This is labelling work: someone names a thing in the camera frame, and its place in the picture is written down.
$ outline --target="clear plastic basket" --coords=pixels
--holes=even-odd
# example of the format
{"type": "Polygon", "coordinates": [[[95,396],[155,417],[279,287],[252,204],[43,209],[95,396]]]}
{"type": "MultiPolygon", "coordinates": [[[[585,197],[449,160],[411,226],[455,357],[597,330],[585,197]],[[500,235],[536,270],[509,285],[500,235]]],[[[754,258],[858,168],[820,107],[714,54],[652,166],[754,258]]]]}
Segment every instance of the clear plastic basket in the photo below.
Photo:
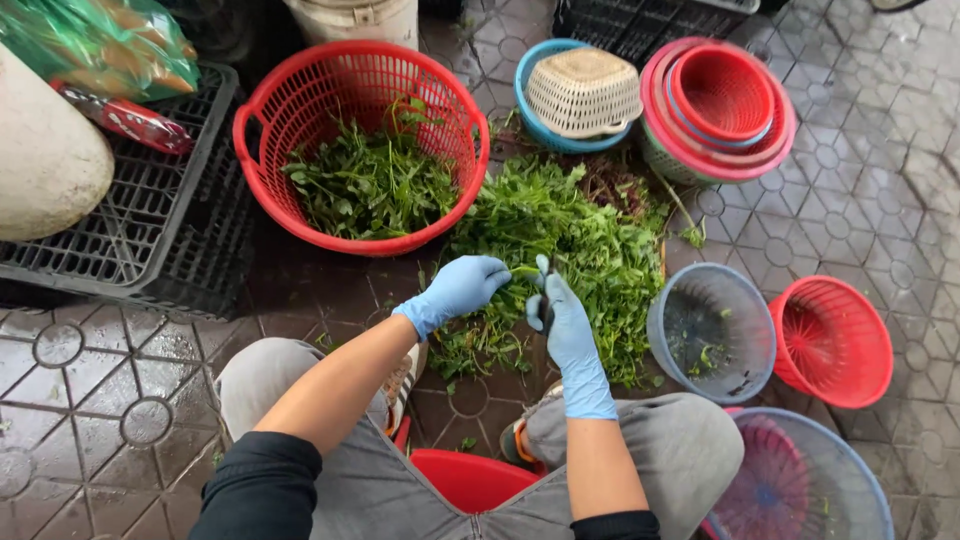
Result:
{"type": "Polygon", "coordinates": [[[590,138],[623,132],[643,112],[640,77],[629,62],[593,47],[537,62],[526,98],[551,132],[590,138]]]}

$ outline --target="green plastic bag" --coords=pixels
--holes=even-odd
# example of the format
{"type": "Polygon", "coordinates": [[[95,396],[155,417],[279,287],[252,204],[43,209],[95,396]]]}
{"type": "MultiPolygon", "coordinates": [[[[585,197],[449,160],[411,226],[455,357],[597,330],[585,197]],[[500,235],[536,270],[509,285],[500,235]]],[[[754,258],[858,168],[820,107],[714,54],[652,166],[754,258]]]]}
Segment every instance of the green plastic bag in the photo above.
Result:
{"type": "Polygon", "coordinates": [[[197,52],[154,0],[4,0],[0,41],[45,81],[99,96],[197,90],[197,52]]]}

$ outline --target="sneaker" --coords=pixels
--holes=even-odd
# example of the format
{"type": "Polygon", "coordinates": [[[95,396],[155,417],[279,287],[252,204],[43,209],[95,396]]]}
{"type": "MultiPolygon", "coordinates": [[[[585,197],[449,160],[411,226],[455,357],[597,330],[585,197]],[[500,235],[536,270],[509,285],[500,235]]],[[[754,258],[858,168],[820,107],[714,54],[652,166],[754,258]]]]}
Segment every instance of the sneaker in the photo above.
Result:
{"type": "Polygon", "coordinates": [[[390,418],[387,420],[387,427],[384,431],[387,436],[392,437],[400,422],[403,420],[403,408],[407,406],[410,399],[410,391],[414,384],[420,380],[423,370],[426,368],[426,355],[429,351],[429,343],[418,343],[413,349],[407,352],[406,356],[400,362],[400,367],[383,383],[383,391],[387,394],[387,404],[390,407],[390,418]]]}
{"type": "MultiPolygon", "coordinates": [[[[556,396],[563,392],[564,385],[558,380],[546,389],[546,392],[543,393],[543,398],[556,396]]],[[[523,433],[526,427],[527,421],[522,418],[513,422],[510,426],[507,426],[507,428],[500,433],[500,452],[503,454],[503,459],[511,465],[534,472],[538,465],[537,459],[525,453],[520,447],[520,434],[523,433]]]]}

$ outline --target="gray sweatpants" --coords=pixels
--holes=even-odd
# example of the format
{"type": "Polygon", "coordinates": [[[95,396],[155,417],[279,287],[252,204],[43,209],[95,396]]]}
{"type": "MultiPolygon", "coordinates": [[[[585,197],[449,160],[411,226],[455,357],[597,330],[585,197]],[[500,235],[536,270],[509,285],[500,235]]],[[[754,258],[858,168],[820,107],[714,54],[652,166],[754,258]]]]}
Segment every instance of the gray sweatpants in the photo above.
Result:
{"type": "MultiPolygon", "coordinates": [[[[235,356],[216,382],[236,440],[323,358],[310,345],[268,337],[235,356]]],[[[740,433],[717,405],[690,394],[617,402],[620,427],[663,540],[686,540],[730,484],[743,458],[740,433]]],[[[527,419],[531,452],[546,478],[496,510],[467,515],[448,503],[383,434],[379,392],[317,479],[313,540],[562,540],[573,537],[566,486],[563,398],[527,419]]]]}

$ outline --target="blue latex glove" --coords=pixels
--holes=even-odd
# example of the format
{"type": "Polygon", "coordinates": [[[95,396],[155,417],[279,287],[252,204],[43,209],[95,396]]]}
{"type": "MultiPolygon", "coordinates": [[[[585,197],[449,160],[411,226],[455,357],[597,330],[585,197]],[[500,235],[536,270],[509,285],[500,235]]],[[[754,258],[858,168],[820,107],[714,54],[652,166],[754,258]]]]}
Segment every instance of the blue latex glove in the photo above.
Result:
{"type": "Polygon", "coordinates": [[[499,258],[465,255],[441,268],[425,291],[397,306],[394,314],[410,319],[423,341],[447,319],[473,313],[488,304],[510,277],[507,265],[499,258]]]}
{"type": "MultiPolygon", "coordinates": [[[[560,274],[547,276],[549,265],[547,257],[537,255],[540,269],[537,285],[546,291],[554,313],[553,326],[547,329],[546,350],[560,368],[566,416],[616,420],[616,405],[610,393],[610,383],[600,364],[600,355],[593,341],[593,330],[584,305],[560,274]]],[[[539,294],[527,299],[527,322],[534,330],[543,331],[539,308],[539,294]]]]}

